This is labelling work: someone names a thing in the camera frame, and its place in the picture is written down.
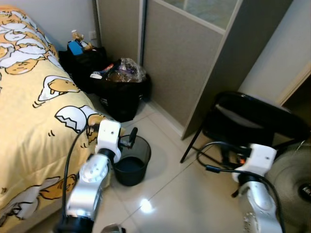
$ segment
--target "fan grille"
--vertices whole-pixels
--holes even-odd
[[[302,198],[299,188],[311,183],[311,147],[290,147],[273,164],[267,179],[276,187],[285,221],[299,228],[310,229],[311,202]]]

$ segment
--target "yellow bedspread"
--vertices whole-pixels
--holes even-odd
[[[20,9],[0,6],[0,232],[6,232],[62,196],[93,153],[89,125],[104,116],[58,63],[54,46]]]

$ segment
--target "white tile floor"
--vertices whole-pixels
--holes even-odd
[[[100,105],[95,107],[103,111]],[[193,151],[179,160],[191,138],[184,141],[162,114],[142,103],[134,120],[122,124],[126,133],[133,127],[152,149],[151,160],[142,183],[125,187],[113,177],[104,192],[93,232],[120,223],[128,233],[241,233],[242,216],[236,199],[230,197],[237,184],[228,174],[204,171]],[[196,146],[208,139],[199,136]],[[216,154],[212,148],[208,151]],[[47,233],[59,218],[56,213],[29,233]]]

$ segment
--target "black waste bin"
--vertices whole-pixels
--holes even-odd
[[[94,92],[115,120],[130,121],[141,98],[150,94],[150,77],[129,58],[121,58],[110,67],[102,79],[94,80]]]
[[[129,141],[129,135],[121,139]],[[147,165],[151,158],[149,143],[140,136],[136,136],[135,143],[131,149],[123,148],[121,159],[114,164],[117,180],[125,186],[134,186],[145,177]]]

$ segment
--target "trash bag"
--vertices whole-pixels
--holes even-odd
[[[146,71],[132,59],[122,58],[98,73],[102,79],[94,79],[95,94],[105,110],[119,122],[132,120],[140,99],[150,94]]]
[[[121,58],[113,68],[113,72],[108,72],[104,78],[112,82],[141,83],[146,78],[146,71],[131,58]]]
[[[69,73],[74,83],[87,93],[94,93],[94,79],[90,78],[95,70],[102,70],[109,65],[104,47],[73,55],[68,49],[59,52],[60,64]]]

